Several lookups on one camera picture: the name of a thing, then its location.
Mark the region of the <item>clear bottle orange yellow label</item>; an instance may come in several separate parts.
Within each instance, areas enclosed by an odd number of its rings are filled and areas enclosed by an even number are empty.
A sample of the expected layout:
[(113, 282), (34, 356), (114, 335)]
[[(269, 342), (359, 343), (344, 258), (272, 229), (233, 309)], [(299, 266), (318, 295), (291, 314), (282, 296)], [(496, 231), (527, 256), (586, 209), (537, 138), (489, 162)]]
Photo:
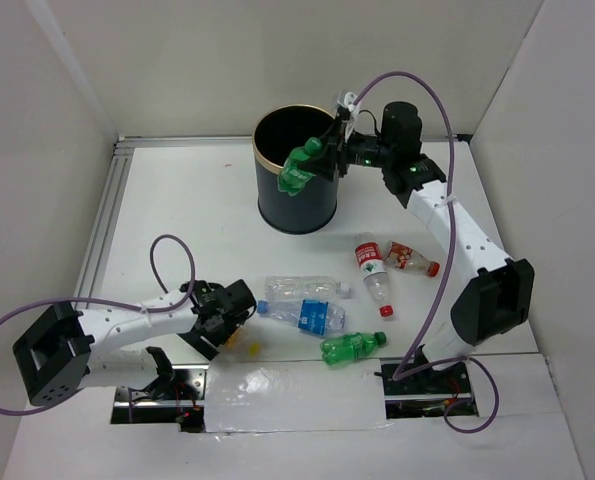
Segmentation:
[(251, 340), (244, 334), (233, 335), (225, 344), (226, 351), (238, 358), (254, 359), (257, 358), (262, 350), (259, 341)]

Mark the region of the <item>small green bottle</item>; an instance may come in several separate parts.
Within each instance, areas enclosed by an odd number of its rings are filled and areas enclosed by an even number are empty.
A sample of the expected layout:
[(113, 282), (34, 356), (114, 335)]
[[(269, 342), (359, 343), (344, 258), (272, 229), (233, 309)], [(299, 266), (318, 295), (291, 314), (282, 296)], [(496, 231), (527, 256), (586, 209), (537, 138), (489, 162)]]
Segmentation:
[(292, 149), (277, 176), (278, 191), (291, 197), (300, 194), (314, 177), (302, 168), (302, 164), (319, 155), (322, 149), (322, 141), (316, 137), (311, 137), (303, 146)]

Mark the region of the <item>clear bottle white cap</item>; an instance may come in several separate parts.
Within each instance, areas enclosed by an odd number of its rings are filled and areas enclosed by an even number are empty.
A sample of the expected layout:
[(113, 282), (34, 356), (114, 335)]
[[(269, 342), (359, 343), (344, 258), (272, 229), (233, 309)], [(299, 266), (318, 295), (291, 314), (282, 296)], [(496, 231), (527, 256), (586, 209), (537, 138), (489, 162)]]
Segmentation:
[(268, 300), (276, 301), (349, 299), (351, 287), (327, 276), (269, 276), (264, 293)]

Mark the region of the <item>clear bottle blue label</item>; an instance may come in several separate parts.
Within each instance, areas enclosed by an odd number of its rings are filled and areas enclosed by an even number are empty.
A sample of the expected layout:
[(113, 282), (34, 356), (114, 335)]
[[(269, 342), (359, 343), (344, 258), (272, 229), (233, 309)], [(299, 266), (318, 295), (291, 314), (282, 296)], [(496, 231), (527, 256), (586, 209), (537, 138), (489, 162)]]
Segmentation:
[(346, 321), (346, 312), (342, 307), (331, 302), (313, 299), (259, 300), (257, 314), (319, 337), (342, 332)]

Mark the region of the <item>clear bottle red white label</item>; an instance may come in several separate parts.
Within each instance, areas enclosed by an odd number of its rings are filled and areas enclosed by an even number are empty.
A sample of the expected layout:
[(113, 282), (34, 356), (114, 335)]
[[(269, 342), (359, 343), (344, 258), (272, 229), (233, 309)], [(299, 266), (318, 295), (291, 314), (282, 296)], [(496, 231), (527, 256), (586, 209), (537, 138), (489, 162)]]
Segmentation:
[(375, 236), (368, 232), (357, 234), (354, 252), (363, 284), (377, 306), (380, 316), (391, 318), (394, 314), (391, 284)]

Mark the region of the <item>clear bottle red orange label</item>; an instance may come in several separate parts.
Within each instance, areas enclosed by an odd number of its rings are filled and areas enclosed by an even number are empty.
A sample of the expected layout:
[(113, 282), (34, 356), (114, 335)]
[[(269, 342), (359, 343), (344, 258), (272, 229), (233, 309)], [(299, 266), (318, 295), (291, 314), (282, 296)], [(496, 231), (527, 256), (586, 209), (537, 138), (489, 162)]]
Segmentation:
[(389, 241), (384, 247), (384, 263), (396, 270), (406, 273), (421, 274), (434, 278), (440, 271), (440, 264), (421, 255), (413, 248)]

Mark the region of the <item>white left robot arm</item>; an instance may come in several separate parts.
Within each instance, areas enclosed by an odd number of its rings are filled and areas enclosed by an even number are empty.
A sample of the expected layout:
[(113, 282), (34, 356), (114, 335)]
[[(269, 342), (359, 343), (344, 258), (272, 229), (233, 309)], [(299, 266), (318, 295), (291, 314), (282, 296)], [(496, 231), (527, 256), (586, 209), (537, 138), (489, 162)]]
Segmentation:
[(228, 286), (206, 281), (129, 309), (76, 309), (69, 301), (49, 306), (14, 343), (28, 399), (52, 407), (74, 392), (122, 386), (153, 399), (173, 390), (176, 373), (162, 348), (131, 345), (176, 335), (207, 360), (214, 359), (256, 308), (243, 280)]

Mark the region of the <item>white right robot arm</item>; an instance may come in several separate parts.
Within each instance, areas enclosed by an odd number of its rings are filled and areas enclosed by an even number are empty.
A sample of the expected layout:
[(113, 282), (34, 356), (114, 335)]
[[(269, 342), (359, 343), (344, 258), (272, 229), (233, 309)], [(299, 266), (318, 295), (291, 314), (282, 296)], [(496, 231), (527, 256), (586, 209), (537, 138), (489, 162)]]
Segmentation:
[(405, 357), (416, 364), (417, 387), (434, 392), (446, 383), (447, 368), (526, 322), (535, 272), (528, 260), (513, 259), (489, 238), (453, 195), (450, 175), (422, 153), (422, 122), (414, 105), (387, 104), (375, 135), (354, 131), (358, 112), (353, 101), (337, 106), (321, 137), (322, 152), (303, 168), (326, 180), (345, 176), (351, 165), (380, 169), (388, 191), (446, 252), (443, 274), (457, 274), (463, 290), (437, 333), (430, 340), (417, 337), (414, 352)]

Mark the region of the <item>black bin with gold rim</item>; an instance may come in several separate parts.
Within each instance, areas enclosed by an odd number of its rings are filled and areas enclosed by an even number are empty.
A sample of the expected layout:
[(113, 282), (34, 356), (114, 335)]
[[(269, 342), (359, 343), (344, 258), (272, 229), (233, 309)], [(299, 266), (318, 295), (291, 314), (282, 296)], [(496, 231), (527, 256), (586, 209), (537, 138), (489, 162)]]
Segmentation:
[(338, 182), (312, 178), (295, 196), (278, 189), (277, 175), (289, 153), (319, 136), (331, 126), (333, 116), (310, 105), (289, 105), (275, 109), (259, 120), (252, 145), (259, 212), (271, 227), (302, 235), (323, 228), (337, 209)]

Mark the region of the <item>silver tape sheet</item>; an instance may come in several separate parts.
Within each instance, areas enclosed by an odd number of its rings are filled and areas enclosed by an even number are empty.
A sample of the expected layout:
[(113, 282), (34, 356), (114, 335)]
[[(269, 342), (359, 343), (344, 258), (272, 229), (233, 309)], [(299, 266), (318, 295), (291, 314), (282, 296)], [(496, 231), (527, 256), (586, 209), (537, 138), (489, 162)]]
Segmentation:
[(377, 360), (212, 364), (205, 429), (211, 433), (355, 431), (386, 424)]

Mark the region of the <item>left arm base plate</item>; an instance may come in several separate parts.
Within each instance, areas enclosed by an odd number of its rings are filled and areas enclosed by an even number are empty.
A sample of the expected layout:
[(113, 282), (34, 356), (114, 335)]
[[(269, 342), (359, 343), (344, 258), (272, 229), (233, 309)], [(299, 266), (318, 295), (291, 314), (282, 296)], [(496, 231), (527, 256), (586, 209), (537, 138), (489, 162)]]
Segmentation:
[(174, 425), (180, 432), (205, 431), (207, 364), (173, 366), (175, 379), (160, 394), (117, 387), (111, 425)]

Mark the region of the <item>aluminium frame rail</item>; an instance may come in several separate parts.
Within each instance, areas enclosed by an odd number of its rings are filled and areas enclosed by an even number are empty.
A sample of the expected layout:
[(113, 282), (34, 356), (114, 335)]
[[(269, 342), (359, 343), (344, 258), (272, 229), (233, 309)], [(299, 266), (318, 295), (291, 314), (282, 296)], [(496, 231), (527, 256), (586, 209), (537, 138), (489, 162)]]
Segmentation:
[(354, 239), (360, 232), (445, 257), (375, 169), (353, 168), (340, 182), (326, 226), (290, 235), (261, 218), (249, 138), (129, 139), (111, 163), (80, 291), (142, 300), (178, 286), (190, 264), (201, 279), (243, 279), (256, 295), (271, 275), (324, 274), (359, 287)]

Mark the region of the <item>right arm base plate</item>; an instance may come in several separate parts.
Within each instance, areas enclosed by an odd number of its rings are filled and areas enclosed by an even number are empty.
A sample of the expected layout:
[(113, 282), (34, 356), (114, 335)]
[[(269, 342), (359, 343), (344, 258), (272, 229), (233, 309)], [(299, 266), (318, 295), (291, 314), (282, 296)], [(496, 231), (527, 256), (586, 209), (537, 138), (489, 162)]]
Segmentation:
[(450, 406), (449, 417), (478, 415), (468, 371), (463, 363), (442, 371), (429, 369), (394, 381), (397, 367), (395, 360), (384, 360), (374, 373), (382, 382), (388, 420), (438, 418)]

